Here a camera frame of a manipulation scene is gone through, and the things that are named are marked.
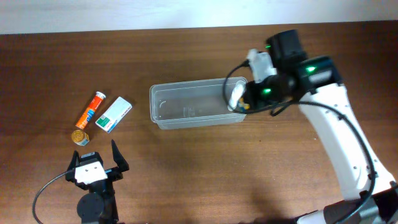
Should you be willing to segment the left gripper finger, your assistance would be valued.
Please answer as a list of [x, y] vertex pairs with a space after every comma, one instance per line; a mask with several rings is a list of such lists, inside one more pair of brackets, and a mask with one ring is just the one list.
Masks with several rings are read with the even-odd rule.
[[129, 164], [123, 157], [123, 155], [120, 153], [116, 142], [112, 139], [111, 140], [111, 147], [112, 147], [112, 153], [113, 153], [113, 160], [117, 164], [117, 167], [120, 172], [125, 172], [129, 170]]
[[72, 159], [69, 163], [69, 166], [67, 168], [67, 171], [73, 170], [76, 168], [76, 166], [79, 166], [80, 164], [80, 157], [78, 151], [74, 151], [72, 155]]

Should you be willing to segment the white squeeze bottle clear cap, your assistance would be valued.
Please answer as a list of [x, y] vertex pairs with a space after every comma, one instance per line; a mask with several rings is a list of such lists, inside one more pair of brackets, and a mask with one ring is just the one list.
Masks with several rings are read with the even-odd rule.
[[238, 81], [232, 90], [231, 97], [228, 102], [228, 109], [230, 111], [235, 110], [239, 106], [239, 101], [246, 91], [246, 83], [244, 81]]

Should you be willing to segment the orange effervescent tablet tube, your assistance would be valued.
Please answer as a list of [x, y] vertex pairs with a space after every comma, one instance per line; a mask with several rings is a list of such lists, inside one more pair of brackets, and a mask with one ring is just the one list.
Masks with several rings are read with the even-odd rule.
[[83, 114], [80, 116], [78, 121], [76, 122], [76, 127], [80, 129], [85, 129], [87, 124], [89, 123], [90, 119], [94, 116], [96, 110], [106, 98], [106, 95], [100, 91], [97, 91]]

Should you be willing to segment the white green medicine box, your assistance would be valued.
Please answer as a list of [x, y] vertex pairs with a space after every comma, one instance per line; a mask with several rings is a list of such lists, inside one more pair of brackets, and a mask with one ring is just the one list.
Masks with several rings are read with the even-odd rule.
[[95, 121], [95, 125], [103, 131], [110, 133], [131, 109], [132, 104], [119, 96]]

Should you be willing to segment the dark bottle white cap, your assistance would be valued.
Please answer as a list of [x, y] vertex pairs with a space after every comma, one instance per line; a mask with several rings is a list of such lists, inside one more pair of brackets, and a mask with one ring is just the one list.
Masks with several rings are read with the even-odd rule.
[[238, 100], [238, 107], [239, 107], [239, 109], [241, 109], [242, 111], [247, 111], [247, 110], [250, 109], [250, 104], [245, 103], [245, 102], [244, 102], [244, 98], [240, 98], [240, 99]]

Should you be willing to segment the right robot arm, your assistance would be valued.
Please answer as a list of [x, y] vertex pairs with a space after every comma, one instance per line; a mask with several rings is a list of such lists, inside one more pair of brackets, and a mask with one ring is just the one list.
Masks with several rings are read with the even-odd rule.
[[332, 59], [309, 58], [296, 30], [251, 49], [253, 74], [239, 107], [245, 113], [280, 114], [297, 105], [318, 134], [332, 163], [342, 201], [294, 219], [295, 223], [396, 223], [397, 181], [366, 139]]

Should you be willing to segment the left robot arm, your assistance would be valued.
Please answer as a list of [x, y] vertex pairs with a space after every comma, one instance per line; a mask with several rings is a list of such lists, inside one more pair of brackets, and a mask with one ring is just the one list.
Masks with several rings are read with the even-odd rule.
[[65, 180], [88, 193], [82, 196], [76, 212], [82, 223], [118, 223], [119, 215], [113, 183], [123, 179], [129, 164], [120, 153], [115, 141], [111, 141], [115, 167], [105, 169], [98, 152], [79, 155], [73, 152]]

